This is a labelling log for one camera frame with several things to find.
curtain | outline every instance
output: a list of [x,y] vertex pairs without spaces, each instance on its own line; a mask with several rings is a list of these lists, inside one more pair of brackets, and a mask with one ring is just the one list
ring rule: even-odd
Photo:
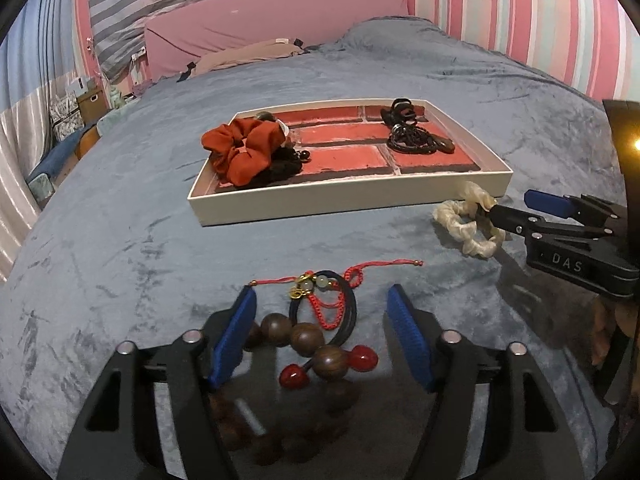
[[50,147],[50,101],[76,76],[73,27],[73,0],[28,0],[0,44],[0,282],[40,213],[25,178]]

black scrunchie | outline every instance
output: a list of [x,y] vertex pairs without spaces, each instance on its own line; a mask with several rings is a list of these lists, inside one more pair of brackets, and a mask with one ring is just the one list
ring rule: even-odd
[[[326,276],[334,279],[338,282],[340,290],[344,293],[344,317],[340,322],[337,332],[329,345],[342,346],[347,342],[353,333],[353,329],[356,326],[356,318],[358,317],[358,308],[356,306],[356,296],[353,293],[353,289],[347,280],[345,280],[340,274],[333,272],[332,270],[320,270],[313,274],[313,276]],[[289,303],[289,319],[292,325],[298,324],[298,310],[300,309],[300,302],[303,298],[297,298],[291,300]],[[308,371],[311,368],[312,360],[309,359],[302,365],[304,371]]]
[[236,189],[255,189],[287,180],[302,171],[302,161],[293,148],[281,146],[271,153],[271,165],[255,175],[246,186],[236,186]]

red brick pattern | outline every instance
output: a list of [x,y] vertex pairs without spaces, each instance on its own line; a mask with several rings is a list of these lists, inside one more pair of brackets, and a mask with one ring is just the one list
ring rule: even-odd
[[[388,128],[382,123],[379,106],[335,107],[317,110],[283,112],[276,117],[291,130],[297,149],[311,154],[302,172],[285,182],[311,182],[347,176],[434,173],[436,171],[477,171],[473,160],[458,146],[450,155],[406,155],[388,149]],[[415,107],[421,127],[435,135],[448,137],[446,132],[424,117],[424,108]],[[220,191],[229,189],[221,184]]]
[[297,110],[275,114],[289,127],[304,124],[348,123],[362,121],[359,106],[340,106],[335,108],[318,108],[317,110]]
[[385,142],[389,128],[383,123],[318,124],[296,128],[304,146],[335,142]]
[[302,166],[301,175],[329,173],[391,173],[388,163],[375,145],[352,144],[330,148],[308,147],[311,159]]

blue gripper pad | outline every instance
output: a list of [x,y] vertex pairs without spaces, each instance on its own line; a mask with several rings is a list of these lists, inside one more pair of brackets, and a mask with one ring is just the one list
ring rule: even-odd
[[412,308],[405,303],[394,286],[389,289],[386,295],[386,314],[396,332],[411,375],[425,390],[431,390],[434,382],[431,346],[418,329],[411,314]]
[[254,323],[256,311],[255,291],[248,288],[236,311],[212,350],[209,384],[217,390],[226,383],[242,360],[242,347]]
[[529,189],[524,194],[524,203],[533,211],[540,211],[558,218],[571,218],[575,214],[575,205],[563,196]]

red bead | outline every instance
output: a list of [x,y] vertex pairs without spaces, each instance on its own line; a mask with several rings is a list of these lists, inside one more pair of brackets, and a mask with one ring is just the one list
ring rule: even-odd
[[364,345],[356,345],[349,352],[349,366],[357,372],[370,372],[378,366],[378,354]]
[[285,366],[278,378],[280,386],[287,390],[300,390],[309,384],[309,376],[301,366],[293,364]]

